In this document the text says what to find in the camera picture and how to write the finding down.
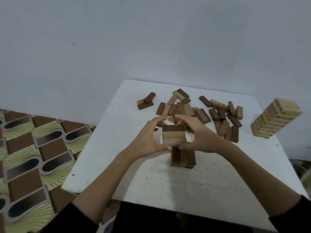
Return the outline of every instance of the patterned carpet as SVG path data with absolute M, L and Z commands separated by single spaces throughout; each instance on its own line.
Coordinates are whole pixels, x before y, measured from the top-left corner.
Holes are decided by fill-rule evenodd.
M 37 232 L 76 197 L 60 187 L 95 128 L 0 110 L 0 233 Z

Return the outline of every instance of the black shirt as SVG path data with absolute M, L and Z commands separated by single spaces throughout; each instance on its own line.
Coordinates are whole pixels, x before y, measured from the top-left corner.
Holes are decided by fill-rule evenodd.
M 305 232 L 309 228 L 311 202 L 304 196 L 289 211 L 270 217 L 270 222 L 279 232 Z M 76 206 L 69 203 L 52 221 L 42 229 L 47 232 L 96 232 L 98 225 L 86 217 Z M 116 215 L 112 232 L 252 232 L 250 227 L 213 220 L 204 217 L 139 204 L 122 202 Z

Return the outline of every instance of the hand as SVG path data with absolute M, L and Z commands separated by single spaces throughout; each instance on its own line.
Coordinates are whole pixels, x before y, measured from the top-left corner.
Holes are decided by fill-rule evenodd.
M 130 153 L 136 160 L 160 151 L 171 150 L 168 145 L 157 144 L 153 138 L 153 132 L 157 131 L 157 127 L 167 125 L 164 120 L 166 117 L 155 117 L 148 121 L 137 137 L 125 148 L 126 153 Z
M 176 118 L 180 119 L 178 124 L 186 123 L 194 132 L 194 141 L 182 144 L 179 149 L 198 150 L 206 153 L 220 153 L 223 146 L 228 145 L 227 140 L 222 139 L 216 133 L 204 126 L 196 117 L 176 114 Z

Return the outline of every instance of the forearm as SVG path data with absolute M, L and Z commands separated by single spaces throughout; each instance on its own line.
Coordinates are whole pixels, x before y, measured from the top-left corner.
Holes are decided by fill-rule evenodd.
M 271 175 L 232 143 L 223 146 L 220 155 L 227 159 L 251 189 L 269 216 L 285 213 L 301 196 Z
M 116 188 L 134 161 L 128 157 L 125 150 L 119 153 L 111 164 L 72 202 L 96 224 L 101 221 Z

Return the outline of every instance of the person's right hand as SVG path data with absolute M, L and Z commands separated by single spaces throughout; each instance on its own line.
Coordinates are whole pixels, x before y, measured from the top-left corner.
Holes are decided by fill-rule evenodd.
M 229 141 L 222 139 L 216 133 L 204 126 L 196 117 L 176 114 L 176 118 L 180 119 L 178 124 L 188 124 L 194 132 L 194 141 L 182 144 L 179 149 L 198 150 L 207 153 L 220 153 L 221 149 L 230 144 Z

